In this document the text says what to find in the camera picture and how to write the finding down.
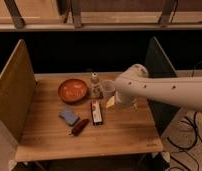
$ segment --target wooden table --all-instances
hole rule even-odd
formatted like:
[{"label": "wooden table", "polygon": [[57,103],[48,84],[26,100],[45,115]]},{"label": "wooden table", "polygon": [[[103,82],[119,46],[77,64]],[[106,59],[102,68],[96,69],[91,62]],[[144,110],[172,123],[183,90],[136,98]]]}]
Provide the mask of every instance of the wooden table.
[{"label": "wooden table", "polygon": [[[101,80],[114,79],[117,75],[99,73]],[[88,84],[90,74],[40,75],[36,78],[38,84],[15,156],[18,162],[163,150],[146,99],[138,98],[137,110],[133,106],[106,110],[103,100],[100,100],[104,124],[93,126],[89,97],[69,105],[62,102],[57,93],[64,80],[79,78]],[[90,119],[79,136],[70,135],[71,127],[59,117],[65,106],[69,106],[80,118]]]}]

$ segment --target small bottle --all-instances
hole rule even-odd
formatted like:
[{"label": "small bottle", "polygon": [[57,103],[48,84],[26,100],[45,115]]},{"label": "small bottle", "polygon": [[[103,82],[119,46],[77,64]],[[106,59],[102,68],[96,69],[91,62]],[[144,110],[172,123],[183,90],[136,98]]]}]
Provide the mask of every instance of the small bottle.
[{"label": "small bottle", "polygon": [[100,80],[97,73],[92,73],[90,78],[90,94],[91,98],[97,99],[101,97]]}]

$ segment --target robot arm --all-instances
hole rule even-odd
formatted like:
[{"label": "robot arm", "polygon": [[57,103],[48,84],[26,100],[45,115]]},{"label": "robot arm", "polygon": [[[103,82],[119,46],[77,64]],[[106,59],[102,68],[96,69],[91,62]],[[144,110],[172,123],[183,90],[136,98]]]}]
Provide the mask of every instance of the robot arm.
[{"label": "robot arm", "polygon": [[148,71],[135,64],[115,80],[116,98],[128,103],[137,96],[202,112],[202,77],[147,78]]}]

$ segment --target blue sponge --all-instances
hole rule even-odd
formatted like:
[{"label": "blue sponge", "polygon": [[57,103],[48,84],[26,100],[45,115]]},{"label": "blue sponge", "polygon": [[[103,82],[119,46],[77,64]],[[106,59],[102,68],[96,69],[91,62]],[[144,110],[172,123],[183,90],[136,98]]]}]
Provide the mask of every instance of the blue sponge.
[{"label": "blue sponge", "polygon": [[68,125],[73,126],[78,120],[79,116],[75,115],[71,109],[65,108],[61,111],[60,116],[64,118]]}]

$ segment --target white cup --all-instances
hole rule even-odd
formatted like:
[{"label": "white cup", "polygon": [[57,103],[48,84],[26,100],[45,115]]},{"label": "white cup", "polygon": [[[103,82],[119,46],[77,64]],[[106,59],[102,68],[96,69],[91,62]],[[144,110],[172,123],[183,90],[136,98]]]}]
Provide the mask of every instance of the white cup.
[{"label": "white cup", "polygon": [[108,100],[115,94],[115,82],[113,80],[104,80],[101,84],[103,98]]}]

